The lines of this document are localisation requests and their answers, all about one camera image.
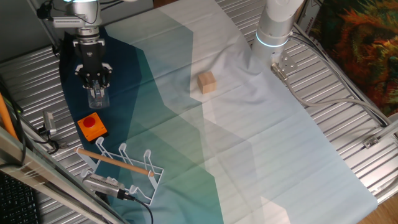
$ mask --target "wooden dowel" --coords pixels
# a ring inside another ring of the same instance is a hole
[[[109,157],[102,156],[102,155],[99,155],[97,153],[90,152],[90,151],[87,151],[87,150],[84,150],[84,149],[75,149],[75,152],[78,152],[78,153],[86,155],[86,156],[90,156],[91,158],[94,158],[94,159],[99,159],[101,161],[104,161],[104,162],[107,162],[107,163],[110,163],[110,164],[113,164],[113,165],[116,165],[116,166],[119,166],[119,167],[122,167],[122,168],[129,169],[129,170],[134,171],[134,172],[138,172],[140,174],[144,174],[144,175],[148,175],[149,174],[149,170],[145,170],[145,169],[143,169],[141,167],[133,166],[133,165],[127,164],[125,162],[117,161],[116,159],[111,159]],[[151,172],[149,175],[151,177],[153,177],[154,173]]]

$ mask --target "keyboard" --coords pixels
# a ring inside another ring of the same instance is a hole
[[[0,223],[40,224],[34,190],[0,171]]]

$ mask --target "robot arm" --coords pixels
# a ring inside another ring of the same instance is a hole
[[[252,51],[268,68],[281,61],[284,44],[293,28],[295,12],[302,3],[303,0],[266,1]]]
[[[81,58],[82,64],[78,65],[75,75],[83,82],[83,88],[88,90],[90,108],[104,108],[109,106],[109,96],[106,88],[109,87],[109,78],[112,68],[102,62],[105,54],[105,41],[100,39],[99,26],[102,23],[100,4],[97,0],[64,0],[66,16],[50,16],[53,8],[52,0],[43,4],[39,10],[45,16],[39,18],[53,21],[55,28],[75,28],[76,40],[73,41],[75,53]]]

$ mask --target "emergency stop button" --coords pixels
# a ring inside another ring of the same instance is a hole
[[[79,120],[77,124],[89,142],[93,142],[96,138],[108,132],[97,113],[88,115]]]
[[[85,118],[85,120],[83,121],[83,125],[84,125],[86,128],[92,128],[92,127],[94,127],[94,125],[95,125],[95,119],[92,118],[92,117],[87,117],[87,118]]]

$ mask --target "orange pole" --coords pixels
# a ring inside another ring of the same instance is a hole
[[[10,135],[12,135],[12,137],[14,137],[16,140],[18,140],[17,133],[15,132],[14,126],[12,125],[10,114],[8,113],[6,103],[4,102],[1,93],[0,93],[0,114],[8,133],[10,133]]]
[[[127,164],[125,162],[117,161],[116,159],[111,159],[109,157],[102,156],[102,155],[99,155],[99,154],[94,153],[94,152],[90,152],[90,151],[87,151],[87,150],[84,150],[84,149],[75,149],[75,152],[83,154],[83,155],[86,155],[86,156],[90,156],[91,158],[94,158],[94,159],[99,159],[101,161],[104,161],[104,162],[107,162],[107,163],[110,163],[110,164],[113,164],[113,165],[116,165],[116,166],[119,166],[119,167],[122,167],[122,168],[129,169],[129,170],[134,171],[134,172],[138,172],[140,174],[144,174],[144,175],[148,175],[149,174],[151,177],[154,176],[154,173],[153,172],[149,172],[149,170],[145,170],[145,169],[143,169],[141,167],[133,166],[133,165]]]

